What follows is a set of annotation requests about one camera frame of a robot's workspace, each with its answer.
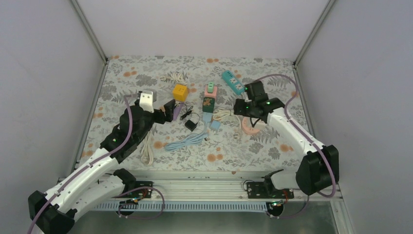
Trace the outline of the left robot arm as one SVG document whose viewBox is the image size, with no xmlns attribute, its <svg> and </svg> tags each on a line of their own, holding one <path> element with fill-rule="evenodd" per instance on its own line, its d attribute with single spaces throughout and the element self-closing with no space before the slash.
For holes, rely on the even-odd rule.
<svg viewBox="0 0 413 234">
<path fill-rule="evenodd" d="M 155 123 L 172 122 L 175 100 L 162 110 L 153 108 L 148 94 L 124 114 L 94 154 L 63 181 L 45 192 L 28 197 L 30 234 L 38 227 L 45 234 L 66 234 L 85 213 L 112 197 L 130 197 L 135 192 L 135 176 L 117 166 L 131 155 Z"/>
</svg>

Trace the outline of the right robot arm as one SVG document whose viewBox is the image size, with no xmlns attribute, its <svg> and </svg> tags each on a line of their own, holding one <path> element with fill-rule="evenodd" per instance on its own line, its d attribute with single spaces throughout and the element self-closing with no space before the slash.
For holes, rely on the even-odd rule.
<svg viewBox="0 0 413 234">
<path fill-rule="evenodd" d="M 332 187 L 333 197 L 339 179 L 338 150 L 334 145 L 326 146 L 311 136 L 289 114 L 286 104 L 278 98 L 269 98 L 263 83 L 256 81 L 244 87 L 248 100 L 237 99 L 234 114 L 262 120 L 287 138 L 293 151 L 302 157 L 297 169 L 280 169 L 264 177 L 264 193 L 276 198 L 283 189 L 299 189 L 306 195 L 321 194 Z"/>
</svg>

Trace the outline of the pink cube power socket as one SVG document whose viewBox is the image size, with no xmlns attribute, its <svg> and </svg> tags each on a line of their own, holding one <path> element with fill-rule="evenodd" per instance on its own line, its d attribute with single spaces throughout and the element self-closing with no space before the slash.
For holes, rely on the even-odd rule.
<svg viewBox="0 0 413 234">
<path fill-rule="evenodd" d="M 211 93 L 208 92 L 208 86 L 205 86 L 204 97 L 216 98 L 217 92 L 218 92 L 217 86 L 214 86 L 214 87 L 213 87 L 213 91 L 212 91 Z"/>
</svg>

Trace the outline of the yellow cube power socket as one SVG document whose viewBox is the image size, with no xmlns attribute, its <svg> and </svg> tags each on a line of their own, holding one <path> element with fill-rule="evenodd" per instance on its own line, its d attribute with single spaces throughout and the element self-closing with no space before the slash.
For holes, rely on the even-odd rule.
<svg viewBox="0 0 413 234">
<path fill-rule="evenodd" d="M 188 87 L 182 84 L 176 84 L 172 91 L 173 98 L 178 102 L 185 102 L 188 94 Z"/>
</svg>

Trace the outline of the black charger with cable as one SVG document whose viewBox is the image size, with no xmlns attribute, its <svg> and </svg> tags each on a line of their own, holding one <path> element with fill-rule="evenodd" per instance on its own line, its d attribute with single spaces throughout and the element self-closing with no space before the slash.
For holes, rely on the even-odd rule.
<svg viewBox="0 0 413 234">
<path fill-rule="evenodd" d="M 190 107 L 185 106 L 185 107 L 186 108 L 184 110 L 184 113 L 180 116 L 180 120 L 186 120 L 184 126 L 187 129 L 189 129 L 191 132 L 193 132 L 197 128 L 198 123 L 201 120 L 201 117 L 198 113 L 195 113 L 193 111 L 193 106 L 190 106 Z M 191 119 L 192 115 L 195 115 L 196 117 L 198 117 L 198 119 L 196 121 L 192 120 Z"/>
</svg>

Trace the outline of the dark green cube socket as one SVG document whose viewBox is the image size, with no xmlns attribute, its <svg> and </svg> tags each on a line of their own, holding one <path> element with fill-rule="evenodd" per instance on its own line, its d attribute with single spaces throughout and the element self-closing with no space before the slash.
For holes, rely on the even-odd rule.
<svg viewBox="0 0 413 234">
<path fill-rule="evenodd" d="M 213 113 L 215 107 L 215 98 L 213 97 L 204 97 L 202 103 L 202 111 L 205 113 Z"/>
</svg>

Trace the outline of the small green plug adapter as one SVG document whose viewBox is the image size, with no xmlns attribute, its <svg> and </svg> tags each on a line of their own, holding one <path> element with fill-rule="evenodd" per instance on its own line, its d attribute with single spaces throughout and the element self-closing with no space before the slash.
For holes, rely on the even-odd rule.
<svg viewBox="0 0 413 234">
<path fill-rule="evenodd" d="M 206 87 L 207 92 L 208 93 L 213 93 L 214 92 L 214 87 L 215 87 L 214 82 L 209 82 L 207 84 L 207 87 Z"/>
</svg>

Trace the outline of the pink round power socket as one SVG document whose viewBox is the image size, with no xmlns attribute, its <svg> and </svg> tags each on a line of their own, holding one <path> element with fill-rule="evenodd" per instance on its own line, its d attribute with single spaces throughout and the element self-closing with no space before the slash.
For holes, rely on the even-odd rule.
<svg viewBox="0 0 413 234">
<path fill-rule="evenodd" d="M 241 129 L 247 135 L 256 135 L 260 129 L 253 128 L 248 117 L 244 117 L 241 121 Z"/>
</svg>

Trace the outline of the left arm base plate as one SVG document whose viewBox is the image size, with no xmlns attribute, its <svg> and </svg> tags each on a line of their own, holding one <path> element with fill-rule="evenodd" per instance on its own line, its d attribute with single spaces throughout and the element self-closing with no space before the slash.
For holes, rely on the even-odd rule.
<svg viewBox="0 0 413 234">
<path fill-rule="evenodd" d="M 135 185 L 133 188 L 139 188 L 139 187 L 152 187 L 153 182 L 152 181 L 136 181 Z M 142 190 L 135 190 L 133 192 L 127 193 L 127 197 L 133 198 L 133 199 L 143 199 L 143 198 L 151 198 L 152 191 L 151 189 L 142 189 Z"/>
</svg>

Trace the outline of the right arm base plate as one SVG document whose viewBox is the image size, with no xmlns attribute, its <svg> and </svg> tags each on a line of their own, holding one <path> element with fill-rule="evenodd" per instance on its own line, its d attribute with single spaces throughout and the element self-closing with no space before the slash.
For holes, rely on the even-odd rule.
<svg viewBox="0 0 413 234">
<path fill-rule="evenodd" d="M 249 199 L 293 199 L 294 192 L 289 189 L 267 188 L 264 182 L 247 181 L 243 184 Z"/>
</svg>

